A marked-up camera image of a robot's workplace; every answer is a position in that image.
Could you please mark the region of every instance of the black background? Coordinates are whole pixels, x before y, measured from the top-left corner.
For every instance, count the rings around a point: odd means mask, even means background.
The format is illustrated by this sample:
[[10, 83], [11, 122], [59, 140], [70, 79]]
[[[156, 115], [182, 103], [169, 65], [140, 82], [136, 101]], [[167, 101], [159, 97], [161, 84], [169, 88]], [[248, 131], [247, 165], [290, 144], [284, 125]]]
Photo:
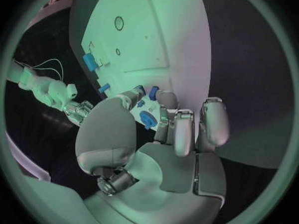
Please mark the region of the black background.
[[[2, 23], [0, 28], [2, 30], [5, 21], [9, 19], [14, 9], [20, 6], [23, 0], [0, 0]], [[277, 0], [282, 6], [286, 15], [292, 21], [293, 26], [299, 34], [299, 12], [297, 2], [298, 0]], [[35, 223], [31, 217], [29, 217], [23, 210], [22, 206], [17, 202], [14, 196], [11, 194], [9, 187], [5, 183], [5, 180], [1, 178], [1, 220], [7, 220], [10, 223]], [[263, 222], [263, 223], [297, 223], [296, 217], [299, 211], [298, 206], [298, 191], [299, 179], [294, 180], [288, 193], [277, 206], [275, 211]]]

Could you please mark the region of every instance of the cable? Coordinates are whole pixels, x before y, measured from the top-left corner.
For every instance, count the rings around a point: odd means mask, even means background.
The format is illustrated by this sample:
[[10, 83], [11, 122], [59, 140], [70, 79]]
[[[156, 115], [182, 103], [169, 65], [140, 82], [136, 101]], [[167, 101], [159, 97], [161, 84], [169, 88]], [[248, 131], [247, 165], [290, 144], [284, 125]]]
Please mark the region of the cable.
[[[56, 69], [54, 69], [54, 68], [37, 68], [37, 67], [39, 67], [39, 66], [45, 64], [46, 62], [49, 62], [49, 61], [52, 61], [52, 60], [58, 61], [58, 63], [60, 64], [60, 67], [61, 67], [61, 72], [62, 72], [62, 74], [60, 74], [60, 73], [59, 73]], [[62, 66], [61, 62], [60, 62], [58, 59], [49, 59], [49, 60], [46, 60], [46, 61], [44, 61], [44, 62], [42, 62], [41, 64], [36, 65], [36, 66], [30, 66], [30, 65], [28, 65], [28, 64], [26, 64], [26, 63], [19, 62], [19, 61], [16, 61], [16, 60], [14, 60], [14, 61], [15, 61], [16, 63], [18, 63], [19, 65], [26, 66], [26, 67], [29, 67], [29, 68], [32, 68], [32, 69], [35, 69], [35, 70], [53, 70], [53, 71], [55, 71], [55, 72], [58, 74], [58, 76], [59, 76], [59, 78], [60, 78], [60, 81], [63, 81], [63, 66]]]

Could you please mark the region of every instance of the small blue object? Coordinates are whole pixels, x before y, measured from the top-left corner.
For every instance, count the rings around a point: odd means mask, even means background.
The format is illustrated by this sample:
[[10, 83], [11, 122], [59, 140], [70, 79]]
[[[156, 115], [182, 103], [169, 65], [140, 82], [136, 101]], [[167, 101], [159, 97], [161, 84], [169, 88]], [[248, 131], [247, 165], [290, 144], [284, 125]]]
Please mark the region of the small blue object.
[[146, 129], [150, 129], [151, 127], [155, 127], [157, 125], [157, 120], [149, 112], [141, 111], [139, 115]]
[[105, 85], [103, 85], [100, 89], [99, 89], [99, 92], [100, 93], [104, 93], [105, 90], [109, 89], [110, 88], [110, 85], [107, 83]]
[[144, 89], [144, 87], [142, 85], [136, 86], [136, 88], [141, 89], [143, 91], [144, 95], [147, 94], [146, 91], [145, 91], [145, 89]]
[[144, 100], [141, 100], [137, 103], [137, 107], [142, 107], [143, 105], [145, 105], [146, 103], [144, 102]]
[[97, 69], [99, 66], [97, 64], [97, 62], [95, 61], [94, 56], [91, 53], [87, 53], [83, 56], [83, 60], [87, 66], [87, 68], [89, 69], [89, 71], [94, 71], [95, 69]]
[[149, 99], [151, 101], [155, 101], [156, 100], [156, 93], [157, 91], [159, 90], [159, 87], [158, 86], [153, 86], [152, 89], [150, 90], [150, 93], [149, 93]]

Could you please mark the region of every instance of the circular hole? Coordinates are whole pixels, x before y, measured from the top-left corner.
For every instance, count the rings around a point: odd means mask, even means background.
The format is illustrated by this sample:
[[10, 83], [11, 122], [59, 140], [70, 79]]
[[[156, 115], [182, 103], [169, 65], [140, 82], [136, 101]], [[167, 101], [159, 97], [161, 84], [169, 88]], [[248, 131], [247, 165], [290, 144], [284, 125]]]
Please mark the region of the circular hole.
[[115, 28], [118, 31], [121, 31], [124, 28], [124, 20], [122, 17], [117, 16], [114, 21]]

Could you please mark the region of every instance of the white robotic arm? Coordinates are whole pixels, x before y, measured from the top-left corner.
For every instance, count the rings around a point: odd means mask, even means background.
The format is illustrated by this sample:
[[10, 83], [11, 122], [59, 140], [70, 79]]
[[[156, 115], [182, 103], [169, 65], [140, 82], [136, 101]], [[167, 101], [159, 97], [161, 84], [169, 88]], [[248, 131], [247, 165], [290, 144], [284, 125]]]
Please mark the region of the white robotic arm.
[[88, 101], [78, 103], [73, 101], [77, 96], [74, 84], [65, 85], [49, 77], [40, 77], [29, 67], [21, 67], [12, 60], [7, 80], [18, 83], [18, 86], [27, 91], [32, 91], [35, 98], [45, 105], [65, 112], [68, 119], [80, 126], [83, 119], [93, 108]]

